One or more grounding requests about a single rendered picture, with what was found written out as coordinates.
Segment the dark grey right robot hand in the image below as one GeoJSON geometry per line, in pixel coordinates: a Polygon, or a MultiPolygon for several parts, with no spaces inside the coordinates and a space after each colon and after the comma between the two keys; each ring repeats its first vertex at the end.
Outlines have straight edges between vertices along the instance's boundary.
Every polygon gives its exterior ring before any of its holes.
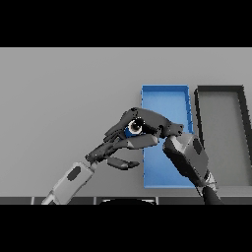
{"type": "Polygon", "coordinates": [[[158,138],[164,139],[168,136],[181,136],[183,133],[183,124],[171,122],[163,115],[140,107],[132,107],[125,111],[119,122],[112,126],[106,133],[103,141],[113,142],[117,137],[121,140],[126,139],[124,129],[128,123],[134,119],[141,118],[143,120],[142,133],[151,134],[158,138]]]}

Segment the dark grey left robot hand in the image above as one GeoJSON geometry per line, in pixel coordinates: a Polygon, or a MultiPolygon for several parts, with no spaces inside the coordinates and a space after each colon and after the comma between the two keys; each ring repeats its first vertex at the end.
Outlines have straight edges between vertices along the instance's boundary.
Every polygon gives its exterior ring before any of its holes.
{"type": "Polygon", "coordinates": [[[106,160],[109,166],[127,170],[138,166],[137,161],[127,161],[118,157],[114,157],[113,154],[119,150],[126,148],[128,150],[138,150],[147,147],[156,146],[158,144],[158,138],[151,134],[145,134],[136,137],[126,138],[124,140],[116,140],[114,142],[102,143],[86,155],[86,160],[93,164],[95,162],[102,162],[106,160]]]}

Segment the blue pipe with pale ring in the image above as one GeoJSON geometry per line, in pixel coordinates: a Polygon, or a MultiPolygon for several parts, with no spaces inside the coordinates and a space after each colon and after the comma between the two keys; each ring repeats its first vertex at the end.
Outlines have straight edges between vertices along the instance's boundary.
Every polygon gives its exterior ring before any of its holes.
{"type": "Polygon", "coordinates": [[[141,118],[134,119],[128,123],[124,129],[126,138],[135,137],[142,133],[143,120],[141,118]]]}

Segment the blue bin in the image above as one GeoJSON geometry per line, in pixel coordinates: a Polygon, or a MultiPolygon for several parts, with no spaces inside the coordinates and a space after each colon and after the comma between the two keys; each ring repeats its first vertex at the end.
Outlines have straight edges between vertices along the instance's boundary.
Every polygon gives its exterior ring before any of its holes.
{"type": "MultiPolygon", "coordinates": [[[[170,121],[183,124],[183,131],[193,132],[189,87],[187,85],[142,85],[142,107],[157,112],[170,121]]],[[[143,149],[144,187],[147,189],[193,188],[163,153],[164,139],[157,146],[143,149]]]]}

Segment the dark grey bin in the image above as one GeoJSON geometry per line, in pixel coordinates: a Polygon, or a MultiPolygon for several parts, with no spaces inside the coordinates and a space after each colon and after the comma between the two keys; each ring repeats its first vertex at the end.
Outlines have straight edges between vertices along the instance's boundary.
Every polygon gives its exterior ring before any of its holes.
{"type": "Polygon", "coordinates": [[[199,136],[219,186],[252,186],[252,127],[244,87],[198,86],[199,136]]]}

